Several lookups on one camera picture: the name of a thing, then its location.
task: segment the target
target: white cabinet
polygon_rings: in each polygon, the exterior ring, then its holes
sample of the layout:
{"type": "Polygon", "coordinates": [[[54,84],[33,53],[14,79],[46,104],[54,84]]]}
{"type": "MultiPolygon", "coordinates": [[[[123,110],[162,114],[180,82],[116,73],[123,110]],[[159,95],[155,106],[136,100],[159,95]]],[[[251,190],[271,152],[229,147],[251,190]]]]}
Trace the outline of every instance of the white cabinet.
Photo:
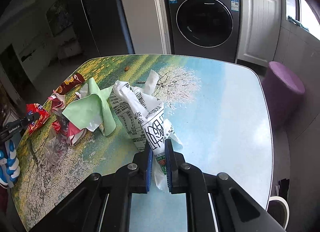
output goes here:
{"type": "Polygon", "coordinates": [[[242,0],[237,59],[268,66],[280,31],[281,0],[242,0]]]}

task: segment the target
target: green paper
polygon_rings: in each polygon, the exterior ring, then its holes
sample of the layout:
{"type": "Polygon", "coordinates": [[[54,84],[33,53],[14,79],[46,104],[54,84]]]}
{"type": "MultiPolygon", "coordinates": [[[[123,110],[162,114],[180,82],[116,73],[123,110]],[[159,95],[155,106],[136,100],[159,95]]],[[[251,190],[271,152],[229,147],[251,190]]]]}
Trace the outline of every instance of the green paper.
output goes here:
{"type": "Polygon", "coordinates": [[[107,99],[112,87],[100,90],[94,78],[88,80],[88,96],[70,103],[63,115],[80,130],[94,121],[101,121],[104,125],[102,134],[107,136],[116,128],[107,99]]]}

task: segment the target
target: washing machine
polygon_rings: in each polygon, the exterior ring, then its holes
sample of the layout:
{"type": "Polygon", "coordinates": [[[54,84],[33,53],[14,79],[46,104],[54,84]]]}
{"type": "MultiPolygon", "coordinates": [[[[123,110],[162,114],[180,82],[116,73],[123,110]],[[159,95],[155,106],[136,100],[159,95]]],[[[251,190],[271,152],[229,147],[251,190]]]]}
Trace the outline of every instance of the washing machine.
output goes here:
{"type": "Polygon", "coordinates": [[[235,62],[239,0],[168,0],[172,54],[235,62]]]}

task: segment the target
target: tree-patterned table surface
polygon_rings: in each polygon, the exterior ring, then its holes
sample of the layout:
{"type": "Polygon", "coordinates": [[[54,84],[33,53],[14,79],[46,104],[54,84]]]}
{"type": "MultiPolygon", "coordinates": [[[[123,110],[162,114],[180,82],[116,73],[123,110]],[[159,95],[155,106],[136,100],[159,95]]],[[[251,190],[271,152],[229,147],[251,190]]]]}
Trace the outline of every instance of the tree-patterned table surface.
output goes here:
{"type": "MultiPolygon", "coordinates": [[[[172,122],[183,142],[183,146],[174,143],[174,150],[203,172],[227,172],[266,208],[273,148],[267,106],[257,75],[231,63],[175,55],[94,58],[75,73],[85,80],[94,77],[100,89],[112,86],[116,80],[143,87],[150,69],[160,76],[153,96],[164,101],[164,117],[172,122]]],[[[75,92],[83,85],[66,94],[66,105],[76,99],[75,92]]],[[[51,102],[47,101],[44,108],[50,111],[51,102]]],[[[103,136],[99,129],[88,131],[49,170],[43,165],[43,147],[55,117],[50,116],[31,136],[28,132],[23,135],[17,150],[21,174],[12,195],[27,230],[90,173],[110,174],[132,161],[137,149],[113,109],[111,112],[116,129],[109,136],[103,136]]],[[[130,230],[163,231],[164,226],[170,226],[170,231],[187,230],[185,197],[160,191],[155,185],[147,195],[133,195],[130,230]]]]}

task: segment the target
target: round glass door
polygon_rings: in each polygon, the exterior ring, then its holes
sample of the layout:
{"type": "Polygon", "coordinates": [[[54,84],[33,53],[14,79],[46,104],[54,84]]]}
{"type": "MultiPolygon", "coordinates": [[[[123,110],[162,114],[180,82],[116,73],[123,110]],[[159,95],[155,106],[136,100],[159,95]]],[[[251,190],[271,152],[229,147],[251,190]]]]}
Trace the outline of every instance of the round glass door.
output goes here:
{"type": "Polygon", "coordinates": [[[177,25],[181,34],[201,47],[223,44],[232,32],[232,17],[218,0],[186,0],[177,11],[177,25]]]}

